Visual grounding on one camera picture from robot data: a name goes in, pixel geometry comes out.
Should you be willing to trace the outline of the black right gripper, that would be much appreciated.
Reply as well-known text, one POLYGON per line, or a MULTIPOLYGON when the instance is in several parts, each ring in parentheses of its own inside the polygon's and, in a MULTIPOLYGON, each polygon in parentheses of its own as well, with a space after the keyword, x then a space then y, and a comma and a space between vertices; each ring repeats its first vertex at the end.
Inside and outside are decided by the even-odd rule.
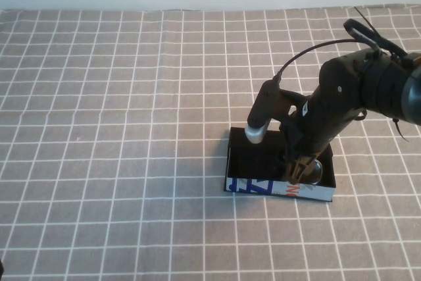
POLYGON ((361 97, 280 95, 278 102, 284 108, 285 115, 290 106, 297 107, 295 113, 289 117, 289 122, 283 122, 280 128, 286 142, 284 180, 290 184, 298 184, 298 179, 315 180, 314 157, 325 150, 331 140, 359 115, 362 111, 361 97), (296 164, 298 179, 295 175, 296 164))

